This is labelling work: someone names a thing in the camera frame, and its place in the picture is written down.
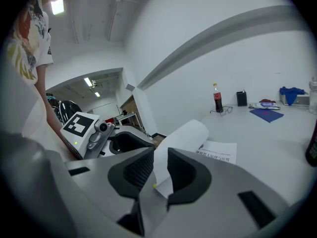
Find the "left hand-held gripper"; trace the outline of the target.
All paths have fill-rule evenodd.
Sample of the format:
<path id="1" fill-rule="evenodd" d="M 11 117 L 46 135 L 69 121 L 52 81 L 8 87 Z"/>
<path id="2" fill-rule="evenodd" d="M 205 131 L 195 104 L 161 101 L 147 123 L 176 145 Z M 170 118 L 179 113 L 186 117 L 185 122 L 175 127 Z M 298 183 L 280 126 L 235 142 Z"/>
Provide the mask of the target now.
<path id="1" fill-rule="evenodd" d="M 81 160 L 99 156 L 107 139 L 113 154 L 144 147 L 154 147 L 153 141 L 142 131 L 129 125 L 117 126 L 100 119 L 99 115 L 76 112 L 60 130 L 62 136 Z"/>

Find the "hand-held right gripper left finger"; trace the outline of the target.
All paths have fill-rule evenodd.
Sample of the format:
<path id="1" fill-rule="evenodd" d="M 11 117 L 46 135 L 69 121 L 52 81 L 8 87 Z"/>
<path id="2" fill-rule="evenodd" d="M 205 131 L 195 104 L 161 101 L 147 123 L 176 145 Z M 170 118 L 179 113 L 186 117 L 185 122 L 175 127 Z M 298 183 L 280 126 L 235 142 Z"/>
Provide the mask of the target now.
<path id="1" fill-rule="evenodd" d="M 66 163 L 90 201 L 120 227 L 144 237 L 140 193 L 154 167 L 154 147 Z"/>

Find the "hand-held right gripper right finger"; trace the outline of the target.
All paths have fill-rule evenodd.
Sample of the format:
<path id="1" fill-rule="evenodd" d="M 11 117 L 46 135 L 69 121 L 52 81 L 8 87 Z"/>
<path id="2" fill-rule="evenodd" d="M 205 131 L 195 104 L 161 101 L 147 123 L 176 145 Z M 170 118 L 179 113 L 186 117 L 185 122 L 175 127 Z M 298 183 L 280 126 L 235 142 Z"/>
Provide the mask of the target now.
<path id="1" fill-rule="evenodd" d="M 165 234 L 170 238 L 243 238 L 274 221 L 288 203 L 236 165 L 168 149 L 173 185 Z"/>

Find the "white paper sheets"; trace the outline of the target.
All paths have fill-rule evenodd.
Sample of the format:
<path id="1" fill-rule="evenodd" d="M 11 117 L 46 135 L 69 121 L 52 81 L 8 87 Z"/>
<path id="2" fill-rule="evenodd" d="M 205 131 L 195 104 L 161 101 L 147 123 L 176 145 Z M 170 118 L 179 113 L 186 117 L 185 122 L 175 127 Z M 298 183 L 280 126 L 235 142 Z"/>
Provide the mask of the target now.
<path id="1" fill-rule="evenodd" d="M 174 192 L 171 176 L 167 170 L 168 148 L 177 148 L 220 161 L 236 164 L 237 144 L 209 141 L 206 126 L 193 119 L 168 137 L 154 151 L 154 188 L 165 198 Z"/>

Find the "person's left forearm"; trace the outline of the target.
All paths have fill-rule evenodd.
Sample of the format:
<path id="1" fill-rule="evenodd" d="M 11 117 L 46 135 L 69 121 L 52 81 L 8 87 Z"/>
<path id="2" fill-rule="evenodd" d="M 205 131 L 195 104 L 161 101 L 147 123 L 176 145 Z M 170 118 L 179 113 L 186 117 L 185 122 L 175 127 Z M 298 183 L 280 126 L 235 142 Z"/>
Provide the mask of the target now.
<path id="1" fill-rule="evenodd" d="M 62 124 L 58 120 L 56 114 L 53 111 L 53 108 L 49 104 L 47 97 L 46 97 L 46 85 L 45 85 L 45 76 L 46 76 L 46 68 L 48 67 L 48 64 L 43 64 L 38 67 L 36 67 L 37 72 L 37 82 L 35 83 L 35 88 L 39 92 L 44 105 L 46 109 L 47 114 L 47 123 L 50 126 L 50 128 L 54 131 L 54 135 L 59 137 L 59 141 L 63 142 L 62 147 L 64 148 L 64 151 L 62 153 L 62 156 L 65 157 L 66 161 L 75 161 L 77 160 L 75 158 L 75 155 L 71 151 L 71 148 L 63 138 L 60 130 L 62 128 Z"/>

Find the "large white table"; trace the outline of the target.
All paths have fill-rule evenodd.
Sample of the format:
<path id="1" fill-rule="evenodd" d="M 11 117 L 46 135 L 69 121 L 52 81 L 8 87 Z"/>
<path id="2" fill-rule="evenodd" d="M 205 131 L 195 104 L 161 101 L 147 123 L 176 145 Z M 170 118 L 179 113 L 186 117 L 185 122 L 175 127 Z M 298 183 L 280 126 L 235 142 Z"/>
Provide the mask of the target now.
<path id="1" fill-rule="evenodd" d="M 210 133 L 209 140 L 237 145 L 237 166 L 291 205 L 307 197 L 317 180 L 317 168 L 305 158 L 317 115 L 294 106 L 282 106 L 279 113 L 281 118 L 267 122 L 247 107 L 234 106 L 224 116 L 210 112 L 201 122 Z"/>

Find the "dark soda bottle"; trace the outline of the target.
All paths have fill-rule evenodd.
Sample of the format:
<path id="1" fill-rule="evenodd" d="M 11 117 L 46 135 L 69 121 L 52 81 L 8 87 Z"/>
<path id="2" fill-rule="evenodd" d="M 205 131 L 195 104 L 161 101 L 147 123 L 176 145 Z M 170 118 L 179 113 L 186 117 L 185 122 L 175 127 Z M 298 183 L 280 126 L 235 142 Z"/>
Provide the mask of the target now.
<path id="1" fill-rule="evenodd" d="M 221 92 L 218 89 L 218 86 L 216 83 L 213 84 L 214 91 L 213 91 L 213 99 L 215 102 L 215 111 L 217 113 L 222 113 L 223 112 L 223 106 L 222 106 L 222 97 L 221 97 Z"/>

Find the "black eyeglasses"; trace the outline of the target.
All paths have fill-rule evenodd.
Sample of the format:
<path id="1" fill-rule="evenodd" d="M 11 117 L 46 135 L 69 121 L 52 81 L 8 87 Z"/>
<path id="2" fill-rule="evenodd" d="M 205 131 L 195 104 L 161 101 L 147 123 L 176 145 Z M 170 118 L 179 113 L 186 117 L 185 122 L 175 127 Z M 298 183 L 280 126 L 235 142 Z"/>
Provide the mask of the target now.
<path id="1" fill-rule="evenodd" d="M 233 107 L 231 107 L 231 106 L 223 106 L 222 110 L 220 110 L 220 111 L 211 110 L 210 114 L 211 113 L 216 113 L 216 114 L 220 114 L 221 116 L 225 116 L 227 114 L 232 113 L 232 111 L 233 111 Z"/>

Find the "blue folder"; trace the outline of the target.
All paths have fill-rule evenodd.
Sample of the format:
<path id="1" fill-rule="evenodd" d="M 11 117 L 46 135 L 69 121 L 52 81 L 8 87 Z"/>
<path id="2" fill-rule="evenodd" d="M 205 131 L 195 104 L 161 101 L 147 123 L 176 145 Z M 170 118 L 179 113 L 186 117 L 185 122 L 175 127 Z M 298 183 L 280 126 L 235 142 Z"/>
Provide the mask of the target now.
<path id="1" fill-rule="evenodd" d="M 277 119 L 280 119 L 284 116 L 284 114 L 275 112 L 273 110 L 267 110 L 267 109 L 253 109 L 253 110 L 250 110 L 250 113 L 262 118 L 263 120 L 269 123 Z"/>

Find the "black jar white lid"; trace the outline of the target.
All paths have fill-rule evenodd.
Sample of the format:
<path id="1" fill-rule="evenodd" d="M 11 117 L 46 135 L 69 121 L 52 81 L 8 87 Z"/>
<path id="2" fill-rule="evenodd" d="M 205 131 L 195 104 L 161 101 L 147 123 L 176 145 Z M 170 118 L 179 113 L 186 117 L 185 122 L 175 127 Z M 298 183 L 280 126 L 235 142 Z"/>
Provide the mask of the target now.
<path id="1" fill-rule="evenodd" d="M 305 152 L 305 158 L 310 166 L 317 167 L 317 120 L 311 140 Z"/>

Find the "black square pen holder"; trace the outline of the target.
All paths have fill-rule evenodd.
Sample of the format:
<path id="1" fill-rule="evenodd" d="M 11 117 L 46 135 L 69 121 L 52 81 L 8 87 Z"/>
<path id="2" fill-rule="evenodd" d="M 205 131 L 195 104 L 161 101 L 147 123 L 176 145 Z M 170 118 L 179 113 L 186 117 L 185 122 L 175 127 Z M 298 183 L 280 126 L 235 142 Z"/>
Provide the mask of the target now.
<path id="1" fill-rule="evenodd" d="M 245 107 L 248 105 L 247 93 L 245 90 L 237 92 L 236 97 L 237 97 L 237 106 L 238 107 Z"/>

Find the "purple white packet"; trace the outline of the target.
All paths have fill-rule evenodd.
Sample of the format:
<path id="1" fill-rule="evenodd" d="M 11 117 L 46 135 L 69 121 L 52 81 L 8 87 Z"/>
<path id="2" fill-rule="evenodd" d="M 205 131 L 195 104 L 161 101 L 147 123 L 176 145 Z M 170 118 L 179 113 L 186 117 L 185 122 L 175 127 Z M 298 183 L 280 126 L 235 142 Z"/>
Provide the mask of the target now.
<path id="1" fill-rule="evenodd" d="M 280 110 L 281 106 L 276 103 L 276 101 L 271 101 L 269 99 L 262 99 L 257 103 L 249 105 L 249 109 L 266 109 L 266 110 Z"/>

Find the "blue cloth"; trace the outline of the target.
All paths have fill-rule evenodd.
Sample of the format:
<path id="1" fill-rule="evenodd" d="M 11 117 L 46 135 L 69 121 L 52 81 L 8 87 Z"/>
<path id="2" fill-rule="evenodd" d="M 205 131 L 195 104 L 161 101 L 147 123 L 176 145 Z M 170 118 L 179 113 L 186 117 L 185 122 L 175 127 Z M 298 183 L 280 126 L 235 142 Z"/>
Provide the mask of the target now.
<path id="1" fill-rule="evenodd" d="M 303 89 L 299 89 L 296 87 L 286 88 L 285 86 L 279 89 L 279 93 L 285 96 L 287 105 L 289 106 L 291 106 L 295 102 L 295 99 L 298 95 L 305 95 L 305 91 Z"/>

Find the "clear plastic bottle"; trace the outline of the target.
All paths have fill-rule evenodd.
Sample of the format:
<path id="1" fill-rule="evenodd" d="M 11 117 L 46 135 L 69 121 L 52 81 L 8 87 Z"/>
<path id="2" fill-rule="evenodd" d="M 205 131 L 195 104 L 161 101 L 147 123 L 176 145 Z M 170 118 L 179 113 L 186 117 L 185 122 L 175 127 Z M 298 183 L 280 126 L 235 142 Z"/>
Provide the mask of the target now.
<path id="1" fill-rule="evenodd" d="M 317 115 L 317 77 L 312 77 L 309 89 L 309 112 Z"/>

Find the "person in white shirt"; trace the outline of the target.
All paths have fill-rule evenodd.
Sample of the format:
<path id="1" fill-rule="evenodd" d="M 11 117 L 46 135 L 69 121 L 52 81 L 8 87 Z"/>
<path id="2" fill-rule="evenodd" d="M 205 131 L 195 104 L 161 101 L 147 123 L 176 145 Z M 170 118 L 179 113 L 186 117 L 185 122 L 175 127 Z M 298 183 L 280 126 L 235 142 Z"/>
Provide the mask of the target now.
<path id="1" fill-rule="evenodd" d="M 5 48 L 20 77 L 44 93 L 46 68 L 53 64 L 49 18 L 43 9 L 49 0 L 29 0 L 15 19 Z"/>

